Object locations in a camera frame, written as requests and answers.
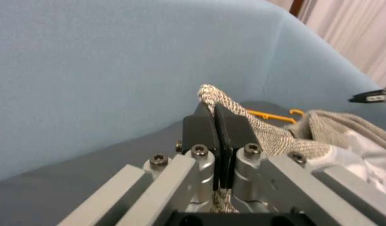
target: screw head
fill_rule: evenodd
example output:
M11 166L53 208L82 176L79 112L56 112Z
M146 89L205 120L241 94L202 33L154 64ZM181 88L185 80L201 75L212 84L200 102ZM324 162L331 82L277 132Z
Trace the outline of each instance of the screw head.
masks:
M193 158L203 158L208 157L208 148L205 145L198 144L191 147L191 157Z
M293 161L295 161L299 165L305 165L306 164L306 157L304 157L299 152L290 152L288 154L288 157L291 158Z
M149 159L149 164L153 170L163 168L168 164L168 156L164 154L154 154Z
M249 159L260 158L261 151L263 151L258 144L248 143L245 145L245 156Z
M177 141L176 145L174 146L174 149L175 149L176 153L181 153L183 151L180 140Z

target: white curtain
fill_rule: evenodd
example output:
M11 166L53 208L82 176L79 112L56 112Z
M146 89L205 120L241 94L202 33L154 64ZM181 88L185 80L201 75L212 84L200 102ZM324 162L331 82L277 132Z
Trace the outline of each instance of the white curtain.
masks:
M386 87L386 0L305 0L299 19Z

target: fabric pile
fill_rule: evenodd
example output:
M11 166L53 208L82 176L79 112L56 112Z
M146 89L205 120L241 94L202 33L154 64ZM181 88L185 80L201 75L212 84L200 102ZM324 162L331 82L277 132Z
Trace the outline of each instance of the fabric pile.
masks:
M308 170L339 164L386 194L386 131L361 117L312 110L296 124L278 128L251 115L212 85L202 85L198 97L212 114L219 104L245 116L266 156L299 152L307 158ZM214 194L214 211L236 211L229 198L230 191Z

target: twisted cloth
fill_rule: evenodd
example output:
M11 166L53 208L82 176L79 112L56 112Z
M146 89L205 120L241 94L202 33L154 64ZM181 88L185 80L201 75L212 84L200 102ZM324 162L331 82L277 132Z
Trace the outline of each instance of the twisted cloth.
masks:
M212 114L217 104L225 106L237 115L245 116L266 156L279 156L295 151L304 155L309 162L324 158L333 149L351 150L353 137L347 133L355 131L386 151L386 131L353 114L312 110L305 113L295 124L278 128L251 115L247 109L232 100L216 87L204 84L198 91L199 100L204 102ZM230 205L230 191L214 193L214 212L235 212Z

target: white cloth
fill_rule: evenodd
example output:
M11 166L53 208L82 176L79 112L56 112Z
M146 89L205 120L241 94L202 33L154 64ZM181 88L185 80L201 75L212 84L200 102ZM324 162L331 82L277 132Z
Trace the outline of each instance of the white cloth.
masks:
M350 140L350 146L343 149L331 145L326 155L308 160L311 168L342 165L386 194L386 150L353 130L343 136Z

